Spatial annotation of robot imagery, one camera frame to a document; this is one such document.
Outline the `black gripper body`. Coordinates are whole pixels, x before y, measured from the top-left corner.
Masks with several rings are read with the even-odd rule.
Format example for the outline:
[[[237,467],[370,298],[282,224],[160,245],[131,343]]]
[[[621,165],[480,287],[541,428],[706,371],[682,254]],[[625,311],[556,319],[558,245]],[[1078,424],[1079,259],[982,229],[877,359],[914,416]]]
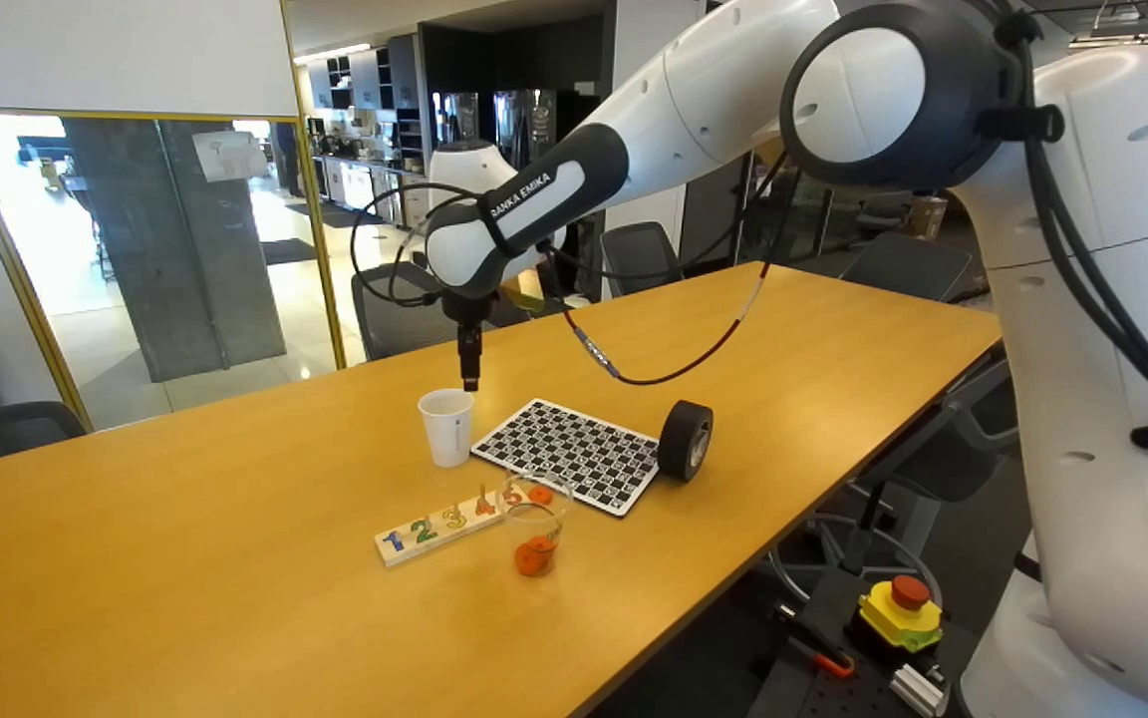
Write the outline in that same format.
[[[485,322],[485,297],[441,297],[441,317],[459,327],[459,366],[480,362],[483,366],[483,322]]]

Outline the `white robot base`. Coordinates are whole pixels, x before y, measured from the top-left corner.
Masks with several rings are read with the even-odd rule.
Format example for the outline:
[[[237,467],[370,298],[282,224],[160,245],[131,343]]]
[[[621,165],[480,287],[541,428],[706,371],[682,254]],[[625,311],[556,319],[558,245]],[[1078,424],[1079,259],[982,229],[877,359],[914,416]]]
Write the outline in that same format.
[[[1148,341],[1148,49],[1074,51],[1038,72],[1065,113],[1058,186]],[[1038,224],[1023,150],[957,186],[1015,392],[1030,549],[961,678],[972,718],[1148,718],[1148,378],[1067,297]]]

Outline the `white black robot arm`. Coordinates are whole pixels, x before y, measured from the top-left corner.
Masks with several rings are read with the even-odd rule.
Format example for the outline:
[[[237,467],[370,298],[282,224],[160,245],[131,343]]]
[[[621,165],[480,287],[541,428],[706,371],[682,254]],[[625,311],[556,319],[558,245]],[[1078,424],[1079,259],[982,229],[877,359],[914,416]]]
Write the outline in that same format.
[[[972,0],[731,0],[516,180],[429,220],[429,266],[485,293],[562,224],[775,132],[825,184],[950,193],[978,233],[1019,428],[1148,452],[1148,49],[1054,56]]]

